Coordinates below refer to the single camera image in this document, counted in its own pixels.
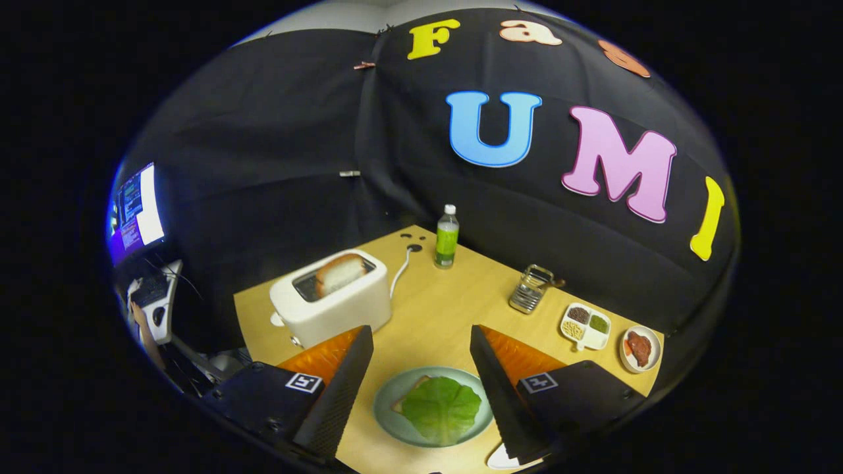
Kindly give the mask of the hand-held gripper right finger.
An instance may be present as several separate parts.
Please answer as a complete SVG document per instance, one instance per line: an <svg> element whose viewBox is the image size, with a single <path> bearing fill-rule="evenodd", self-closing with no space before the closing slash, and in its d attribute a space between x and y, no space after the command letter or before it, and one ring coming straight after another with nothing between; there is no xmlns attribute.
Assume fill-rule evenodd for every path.
<svg viewBox="0 0 843 474"><path fill-rule="evenodd" d="M506 453L524 464L578 455L645 401L598 363L565 364L487 326L472 327L470 354Z"/></svg>

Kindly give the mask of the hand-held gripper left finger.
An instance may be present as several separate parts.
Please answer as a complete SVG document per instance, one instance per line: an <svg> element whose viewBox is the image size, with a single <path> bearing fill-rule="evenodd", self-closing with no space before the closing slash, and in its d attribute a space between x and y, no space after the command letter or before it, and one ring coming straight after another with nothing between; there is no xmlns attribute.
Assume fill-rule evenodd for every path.
<svg viewBox="0 0 843 474"><path fill-rule="evenodd" d="M371 355L371 327L354 327L280 364L253 362L202 402L280 453L334 461Z"/></svg>

